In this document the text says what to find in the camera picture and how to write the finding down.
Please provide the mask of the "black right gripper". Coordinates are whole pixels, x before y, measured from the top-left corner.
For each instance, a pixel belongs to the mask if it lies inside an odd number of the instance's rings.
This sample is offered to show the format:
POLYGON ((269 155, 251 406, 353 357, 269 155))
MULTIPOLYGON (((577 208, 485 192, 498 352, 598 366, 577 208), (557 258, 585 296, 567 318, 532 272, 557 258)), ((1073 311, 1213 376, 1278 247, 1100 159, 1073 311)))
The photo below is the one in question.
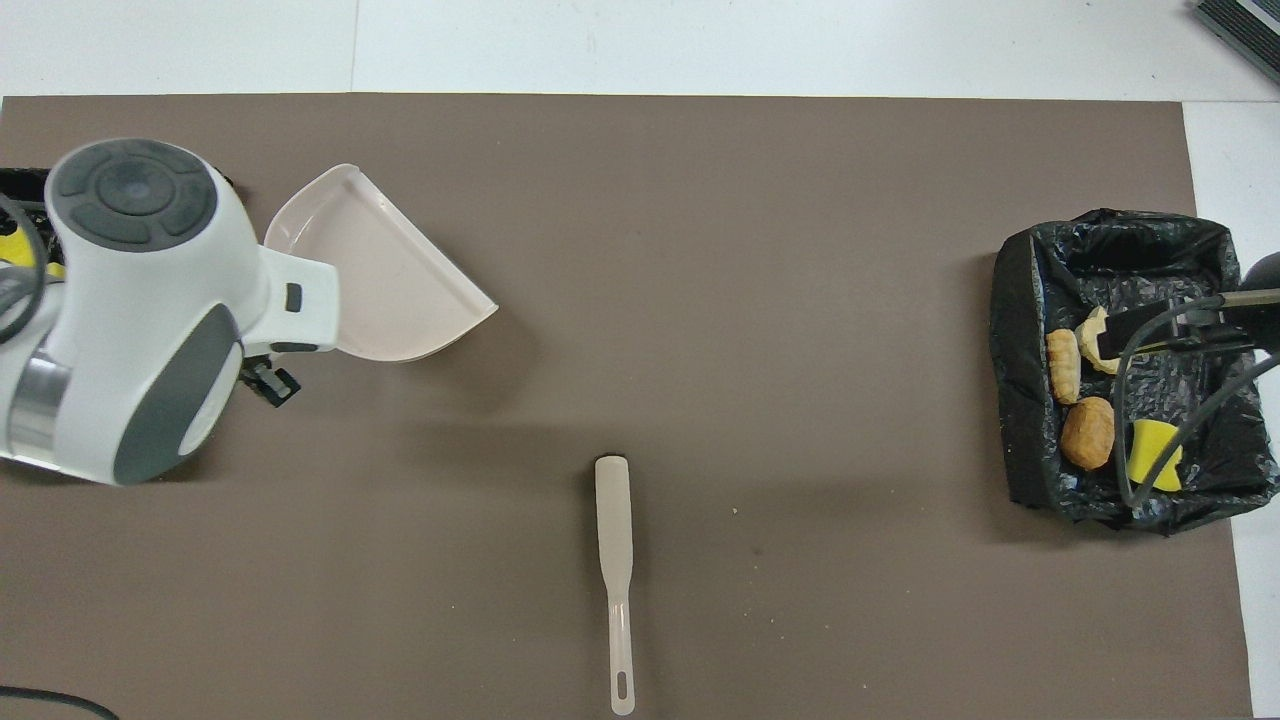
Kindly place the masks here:
POLYGON ((1279 254, 1260 259, 1243 277, 1239 291, 1270 293, 1271 301, 1240 307, 1240 325, 1228 323, 1216 307, 1165 299, 1106 316, 1098 333, 1100 351, 1123 351, 1140 328, 1166 311, 1174 315, 1142 336, 1138 351, 1279 351, 1279 254))

